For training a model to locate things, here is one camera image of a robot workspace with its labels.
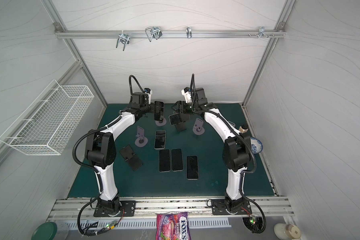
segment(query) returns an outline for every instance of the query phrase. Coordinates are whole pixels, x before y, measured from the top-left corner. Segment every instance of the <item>candy bag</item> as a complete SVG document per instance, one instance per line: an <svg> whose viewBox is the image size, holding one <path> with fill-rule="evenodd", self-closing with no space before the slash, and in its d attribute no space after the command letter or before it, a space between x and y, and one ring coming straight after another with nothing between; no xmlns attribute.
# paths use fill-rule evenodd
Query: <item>candy bag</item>
<svg viewBox="0 0 360 240"><path fill-rule="evenodd" d="M156 240L191 240L186 212L158 214L156 228Z"/></svg>

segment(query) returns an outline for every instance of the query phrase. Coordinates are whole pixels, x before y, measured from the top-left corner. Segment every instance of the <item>green container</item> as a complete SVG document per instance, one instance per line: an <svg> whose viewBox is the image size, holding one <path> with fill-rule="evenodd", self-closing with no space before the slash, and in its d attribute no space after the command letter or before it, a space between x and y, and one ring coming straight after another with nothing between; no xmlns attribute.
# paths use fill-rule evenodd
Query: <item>green container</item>
<svg viewBox="0 0 360 240"><path fill-rule="evenodd" d="M33 232L31 240L64 240L68 235L68 226L60 222L45 222Z"/></svg>

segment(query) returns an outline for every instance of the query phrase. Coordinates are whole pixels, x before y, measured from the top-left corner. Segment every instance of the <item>black mounting plate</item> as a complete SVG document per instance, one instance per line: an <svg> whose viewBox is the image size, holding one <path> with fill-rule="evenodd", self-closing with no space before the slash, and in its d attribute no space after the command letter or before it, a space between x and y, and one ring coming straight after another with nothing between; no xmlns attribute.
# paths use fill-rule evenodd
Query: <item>black mounting plate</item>
<svg viewBox="0 0 360 240"><path fill-rule="evenodd" d="M121 206L124 208L124 217L132 217L135 214L136 201L120 201ZM112 217L121 217L123 215L122 211ZM95 212L93 213L94 217L109 217L108 214L104 212L104 209L99 207L99 203L96 205Z"/></svg>
<svg viewBox="0 0 360 240"><path fill-rule="evenodd" d="M212 214L213 215L247 215L247 210L250 214L252 213L250 202L248 200L244 200L244 203L241 205L245 210L240 209L236 214L229 213L226 209L224 199L211 199L212 205Z"/></svg>

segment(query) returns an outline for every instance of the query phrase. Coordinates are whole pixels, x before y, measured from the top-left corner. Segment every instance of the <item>green lid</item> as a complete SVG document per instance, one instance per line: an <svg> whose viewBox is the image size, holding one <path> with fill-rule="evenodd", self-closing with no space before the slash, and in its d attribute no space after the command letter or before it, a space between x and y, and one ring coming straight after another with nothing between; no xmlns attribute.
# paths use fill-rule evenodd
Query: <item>green lid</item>
<svg viewBox="0 0 360 240"><path fill-rule="evenodd" d="M33 232L31 240L52 240L58 231L58 226L54 222L41 224Z"/></svg>

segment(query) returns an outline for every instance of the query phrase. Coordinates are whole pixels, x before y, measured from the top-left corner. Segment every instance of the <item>vent grille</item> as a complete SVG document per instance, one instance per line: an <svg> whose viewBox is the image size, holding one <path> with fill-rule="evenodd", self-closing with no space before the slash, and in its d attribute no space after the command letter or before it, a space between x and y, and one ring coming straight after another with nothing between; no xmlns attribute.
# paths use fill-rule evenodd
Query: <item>vent grille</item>
<svg viewBox="0 0 360 240"><path fill-rule="evenodd" d="M111 219L104 220L82 220L81 227L85 228L89 225L99 222L97 228L103 228L110 222ZM64 220L68 225L69 230L77 230L76 220ZM219 228L219 227L231 227L227 217L208 217L208 218L188 218L189 228ZM123 219L115 229L156 229L156 219Z"/></svg>

